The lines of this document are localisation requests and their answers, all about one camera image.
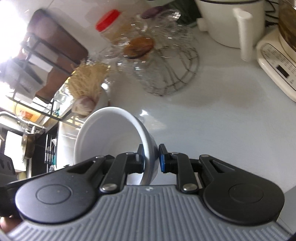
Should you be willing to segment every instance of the red cap plastic jar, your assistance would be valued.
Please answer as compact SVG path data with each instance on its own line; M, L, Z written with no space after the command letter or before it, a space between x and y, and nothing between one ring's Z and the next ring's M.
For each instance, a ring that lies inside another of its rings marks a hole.
M130 32L131 28L129 19L116 9L107 12L96 24L96 30L111 42Z

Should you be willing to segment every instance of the red lid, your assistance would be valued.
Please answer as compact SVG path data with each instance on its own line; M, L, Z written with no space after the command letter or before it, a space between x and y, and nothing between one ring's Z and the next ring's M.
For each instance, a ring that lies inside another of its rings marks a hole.
M120 11L116 9L112 9L107 12L101 19L96 23L96 30L102 32L106 28L108 28L121 14Z

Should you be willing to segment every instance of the purple lid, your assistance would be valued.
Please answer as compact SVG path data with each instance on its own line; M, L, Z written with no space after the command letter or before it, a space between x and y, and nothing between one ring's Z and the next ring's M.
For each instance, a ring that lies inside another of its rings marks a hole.
M157 14L165 10L164 6L152 7L141 14L142 19L149 19L155 17Z

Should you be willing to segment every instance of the control panel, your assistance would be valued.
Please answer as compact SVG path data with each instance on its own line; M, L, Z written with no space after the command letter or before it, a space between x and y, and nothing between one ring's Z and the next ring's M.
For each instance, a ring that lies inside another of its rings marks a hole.
M279 76L296 90L296 66L269 43L261 47L261 54Z

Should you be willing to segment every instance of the white pot handle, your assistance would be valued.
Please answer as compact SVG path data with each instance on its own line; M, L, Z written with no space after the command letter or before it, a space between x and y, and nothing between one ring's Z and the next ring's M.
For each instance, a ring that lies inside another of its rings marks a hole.
M199 29L201 32L206 32L206 31L208 31L207 22L205 21L204 18L197 18L197 19L196 19L196 22L197 22L198 29Z
M253 55L253 16L240 8L234 8L233 14L239 26L241 58L250 61Z

